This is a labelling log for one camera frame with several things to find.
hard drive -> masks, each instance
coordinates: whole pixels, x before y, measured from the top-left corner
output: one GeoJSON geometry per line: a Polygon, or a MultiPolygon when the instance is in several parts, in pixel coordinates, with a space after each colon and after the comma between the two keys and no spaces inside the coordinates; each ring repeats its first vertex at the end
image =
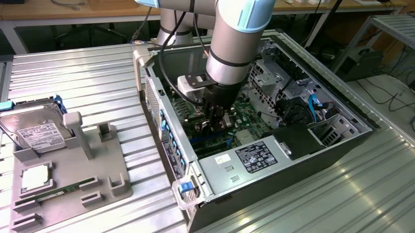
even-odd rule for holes
{"type": "Polygon", "coordinates": [[[65,147],[64,140],[73,137],[63,125],[65,109],[61,101],[47,98],[16,103],[0,113],[0,127],[17,149],[33,148],[37,153],[65,147]]]}

aluminum work table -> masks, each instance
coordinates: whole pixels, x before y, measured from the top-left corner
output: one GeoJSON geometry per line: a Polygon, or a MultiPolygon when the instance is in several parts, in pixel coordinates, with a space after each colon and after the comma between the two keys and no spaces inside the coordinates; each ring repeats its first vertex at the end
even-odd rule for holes
{"type": "MultiPolygon", "coordinates": [[[[368,141],[328,169],[215,222],[199,232],[414,232],[415,145],[352,89],[274,33],[382,126],[368,141]]],[[[59,93],[68,111],[79,111],[84,128],[109,121],[117,129],[133,195],[40,232],[183,233],[185,220],[139,104],[132,51],[120,45],[15,56],[0,65],[1,100],[32,100],[59,93]]],[[[0,233],[8,232],[11,141],[0,154],[0,233]]]]}

warning label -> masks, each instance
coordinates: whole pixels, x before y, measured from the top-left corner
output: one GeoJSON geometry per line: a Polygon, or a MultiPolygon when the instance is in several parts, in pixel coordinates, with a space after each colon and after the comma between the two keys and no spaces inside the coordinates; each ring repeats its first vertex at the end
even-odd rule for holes
{"type": "Polygon", "coordinates": [[[236,150],[235,152],[249,173],[255,173],[278,163],[263,141],[236,150]]]}
{"type": "Polygon", "coordinates": [[[51,147],[64,142],[64,138],[55,123],[17,130],[17,133],[35,150],[51,147]]]}

white sticker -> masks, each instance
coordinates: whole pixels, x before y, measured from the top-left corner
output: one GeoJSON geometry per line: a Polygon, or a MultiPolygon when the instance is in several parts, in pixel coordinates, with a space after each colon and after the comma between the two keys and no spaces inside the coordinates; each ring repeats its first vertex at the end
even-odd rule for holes
{"type": "Polygon", "coordinates": [[[217,164],[223,164],[224,162],[231,160],[231,157],[228,154],[224,154],[224,155],[217,156],[215,160],[217,164]]]}
{"type": "Polygon", "coordinates": [[[64,142],[64,138],[55,123],[17,130],[17,133],[33,150],[51,147],[64,142]]]}

green circuit board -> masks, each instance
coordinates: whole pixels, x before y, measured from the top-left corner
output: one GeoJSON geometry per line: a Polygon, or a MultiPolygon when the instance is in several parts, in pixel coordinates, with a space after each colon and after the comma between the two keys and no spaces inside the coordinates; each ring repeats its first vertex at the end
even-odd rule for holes
{"type": "Polygon", "coordinates": [[[229,112],[235,127],[221,133],[200,138],[195,125],[184,120],[200,117],[201,109],[183,99],[171,98],[171,102],[199,159],[241,146],[235,136],[239,131],[248,130],[254,140],[258,140],[271,129],[256,114],[252,105],[244,102],[241,98],[237,98],[232,106],[233,110],[229,112]]]}

